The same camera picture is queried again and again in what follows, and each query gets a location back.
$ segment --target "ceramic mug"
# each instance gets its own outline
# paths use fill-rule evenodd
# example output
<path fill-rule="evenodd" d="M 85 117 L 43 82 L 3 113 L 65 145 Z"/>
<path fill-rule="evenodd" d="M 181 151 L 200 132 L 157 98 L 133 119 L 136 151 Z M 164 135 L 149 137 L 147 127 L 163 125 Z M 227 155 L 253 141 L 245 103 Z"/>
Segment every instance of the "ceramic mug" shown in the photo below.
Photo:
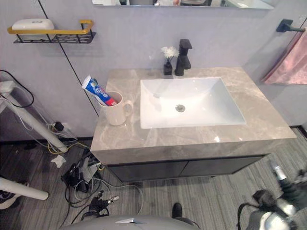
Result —
<path fill-rule="evenodd" d="M 126 121 L 127 116 L 132 114 L 133 103 L 129 100 L 123 101 L 123 96 L 119 92 L 111 91 L 107 92 L 107 94 L 109 94 L 110 97 L 113 97 L 117 104 L 113 106 L 106 106 L 100 104 L 100 106 L 106 115 L 107 121 L 113 126 L 119 126 Z M 129 105 L 131 107 L 130 112 L 125 111 L 126 105 Z"/>

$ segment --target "rectangular sink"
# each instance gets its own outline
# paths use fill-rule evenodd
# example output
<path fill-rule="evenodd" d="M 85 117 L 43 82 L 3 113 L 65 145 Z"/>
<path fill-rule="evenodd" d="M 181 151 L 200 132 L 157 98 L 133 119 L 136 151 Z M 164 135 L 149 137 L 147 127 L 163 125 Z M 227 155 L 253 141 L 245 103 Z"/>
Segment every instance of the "rectangular sink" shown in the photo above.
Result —
<path fill-rule="evenodd" d="M 245 125 L 221 78 L 141 80 L 141 128 Z"/>

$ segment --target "sink drain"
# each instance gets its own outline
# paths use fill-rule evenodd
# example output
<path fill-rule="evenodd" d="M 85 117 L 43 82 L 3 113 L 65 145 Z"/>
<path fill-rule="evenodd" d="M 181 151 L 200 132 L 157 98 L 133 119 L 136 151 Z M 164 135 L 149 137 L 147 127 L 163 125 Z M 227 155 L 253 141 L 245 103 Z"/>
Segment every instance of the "sink drain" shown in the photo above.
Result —
<path fill-rule="evenodd" d="M 182 105 L 182 104 L 176 105 L 175 109 L 176 109 L 178 112 L 180 112 L 180 113 L 182 113 L 182 112 L 184 112 L 184 111 L 186 110 L 186 108 L 185 108 L 184 105 Z"/>

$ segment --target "wooden floor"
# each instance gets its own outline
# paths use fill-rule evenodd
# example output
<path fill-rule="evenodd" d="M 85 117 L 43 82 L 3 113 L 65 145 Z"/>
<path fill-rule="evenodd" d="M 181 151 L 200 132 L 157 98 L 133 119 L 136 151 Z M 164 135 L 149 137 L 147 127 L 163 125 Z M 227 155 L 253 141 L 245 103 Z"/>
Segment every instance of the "wooden floor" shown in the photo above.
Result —
<path fill-rule="evenodd" d="M 276 157 L 292 179 L 295 178 L 298 169 L 306 166 L 307 141 L 297 129 L 293 131 L 297 135 L 296 140 L 233 175 L 138 183 L 144 193 L 141 214 L 169 217 L 172 205 L 180 202 L 183 205 L 184 216 L 197 222 L 203 230 L 235 230 L 237 208 L 243 202 L 253 202 L 251 196 L 254 192 L 269 189 L 276 196 L 281 194 L 267 165 L 268 159 Z M 68 209 L 64 199 L 65 184 L 60 176 L 80 158 L 83 150 L 71 148 L 69 153 L 64 155 L 67 163 L 60 169 L 50 162 L 55 156 L 41 146 L 24 150 L 24 145 L 2 145 L 0 152 L 2 176 L 15 181 L 27 180 L 33 188 L 50 193 L 46 201 L 21 197 L 19 206 L 1 210 L 0 229 L 58 229 Z M 107 170 L 102 171 L 102 177 L 114 185 L 120 185 Z M 135 189 L 111 189 L 111 192 L 112 195 L 120 196 L 120 200 L 109 208 L 111 215 L 137 213 L 141 198 Z M 81 208 L 71 208 L 64 225 L 69 225 L 80 210 Z M 246 228 L 251 211 L 252 208 L 243 211 L 242 229 Z M 307 229 L 307 210 L 298 213 L 295 220 L 300 226 L 299 229 Z"/>

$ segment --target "cabinet door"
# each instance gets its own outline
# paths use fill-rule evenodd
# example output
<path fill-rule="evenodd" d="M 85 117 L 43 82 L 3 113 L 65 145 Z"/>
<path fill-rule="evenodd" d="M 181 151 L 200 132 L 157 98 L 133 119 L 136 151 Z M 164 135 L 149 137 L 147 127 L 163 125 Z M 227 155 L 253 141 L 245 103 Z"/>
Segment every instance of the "cabinet door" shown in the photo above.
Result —
<path fill-rule="evenodd" d="M 122 182 L 179 177 L 187 161 L 110 165 L 108 169 Z"/>
<path fill-rule="evenodd" d="M 262 156 L 189 161 L 180 176 L 231 174 L 261 158 Z"/>

